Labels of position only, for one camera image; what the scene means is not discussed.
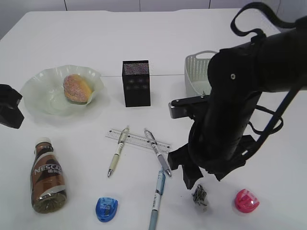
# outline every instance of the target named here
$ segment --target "blue pencil sharpener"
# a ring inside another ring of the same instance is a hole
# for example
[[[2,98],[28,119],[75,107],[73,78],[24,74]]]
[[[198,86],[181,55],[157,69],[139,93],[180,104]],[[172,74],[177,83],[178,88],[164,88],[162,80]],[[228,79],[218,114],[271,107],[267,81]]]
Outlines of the blue pencil sharpener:
[[[108,222],[116,214],[118,201],[110,197],[101,197],[96,205],[96,215],[101,222]]]

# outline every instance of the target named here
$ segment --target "white basket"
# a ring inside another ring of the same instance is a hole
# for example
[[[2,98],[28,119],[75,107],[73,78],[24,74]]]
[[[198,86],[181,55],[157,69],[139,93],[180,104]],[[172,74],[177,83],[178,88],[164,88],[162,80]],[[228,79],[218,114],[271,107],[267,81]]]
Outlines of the white basket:
[[[187,97],[209,95],[211,86],[208,81],[207,69],[210,58],[196,58],[200,54],[216,54],[215,51],[202,51],[186,57],[185,84]]]

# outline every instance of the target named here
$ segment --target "white wall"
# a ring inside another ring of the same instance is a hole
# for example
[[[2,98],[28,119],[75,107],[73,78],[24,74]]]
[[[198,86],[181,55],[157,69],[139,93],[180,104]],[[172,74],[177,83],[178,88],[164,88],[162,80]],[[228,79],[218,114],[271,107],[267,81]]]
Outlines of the white wall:
[[[261,1],[265,4],[267,4],[268,6],[271,7],[271,9],[277,13],[279,5],[281,3],[282,0],[254,0],[254,1]]]
[[[251,1],[268,4],[289,22],[307,15],[307,0],[211,0],[210,8],[240,8]],[[207,9],[210,0],[66,0],[68,10],[114,12]],[[29,11],[64,11],[64,0],[0,0],[0,39]]]
[[[140,11],[140,0],[65,0],[69,11]]]
[[[0,39],[29,11],[64,11],[63,0],[0,0]]]
[[[140,0],[141,11],[207,9],[210,0]]]
[[[278,17],[286,22],[294,22],[296,19],[307,15],[307,0],[281,0]]]
[[[242,8],[253,0],[211,0],[210,9],[215,8]]]

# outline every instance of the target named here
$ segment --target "black cable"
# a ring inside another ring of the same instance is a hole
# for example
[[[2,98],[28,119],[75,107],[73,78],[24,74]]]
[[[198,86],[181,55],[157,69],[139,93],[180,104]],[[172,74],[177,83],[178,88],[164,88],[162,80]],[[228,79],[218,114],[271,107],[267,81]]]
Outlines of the black cable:
[[[260,110],[260,111],[263,111],[265,113],[272,114],[272,115],[275,114],[274,111],[272,111],[270,109],[267,109],[266,107],[263,107],[263,106],[260,106],[260,105],[257,105],[256,109]],[[277,133],[279,130],[282,129],[282,127],[283,127],[283,119],[281,117],[279,117],[279,120],[280,120],[280,124],[271,131],[270,135],[274,134],[274,133]],[[250,125],[250,127],[251,127],[251,129],[253,130],[254,133],[256,133],[257,135],[262,135],[263,131],[259,131],[259,130],[255,129],[253,124],[250,121],[248,122],[248,124]]]
[[[231,27],[231,30],[238,36],[240,37],[244,37],[252,32],[256,33],[258,36],[260,35],[264,35],[264,32],[263,30],[259,29],[259,28],[256,28],[256,29],[253,29],[253,30],[250,30],[250,31],[240,31],[237,26],[236,26],[236,18],[245,10],[247,9],[257,9],[259,11],[261,11],[262,13],[265,14],[265,16],[269,19],[269,21],[275,25],[275,26],[278,26],[280,28],[285,28],[285,29],[292,29],[292,28],[295,28],[295,23],[287,23],[287,22],[284,22],[282,20],[280,20],[275,12],[269,7],[267,6],[266,4],[264,4],[263,2],[252,2],[252,3],[249,3],[247,4],[246,6],[244,6],[242,9],[240,9],[240,11],[238,12],[238,14],[234,17],[234,19],[232,20],[231,24],[230,24],[230,27]]]
[[[274,113],[273,117],[270,119],[269,123],[265,127],[262,135],[258,138],[256,143],[254,144],[253,148],[246,152],[244,155],[241,155],[241,159],[248,160],[251,158],[261,147],[261,145],[265,142],[265,140],[268,138],[272,130],[274,129],[275,125],[277,124],[279,118],[283,115],[291,101],[294,99],[294,97],[297,95],[297,93],[300,91],[300,89],[303,87],[303,85],[306,83],[307,75],[303,74],[300,76],[298,81],[291,87],[288,94],[285,96],[279,107],[277,108],[276,112]]]

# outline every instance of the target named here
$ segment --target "coffee bottle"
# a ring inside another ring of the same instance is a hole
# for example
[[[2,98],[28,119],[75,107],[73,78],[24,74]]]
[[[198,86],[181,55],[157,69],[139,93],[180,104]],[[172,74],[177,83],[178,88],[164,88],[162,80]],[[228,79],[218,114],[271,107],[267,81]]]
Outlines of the coffee bottle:
[[[66,188],[62,168],[49,138],[40,138],[35,146],[35,160],[31,170],[31,201],[36,212],[49,213],[66,202]]]

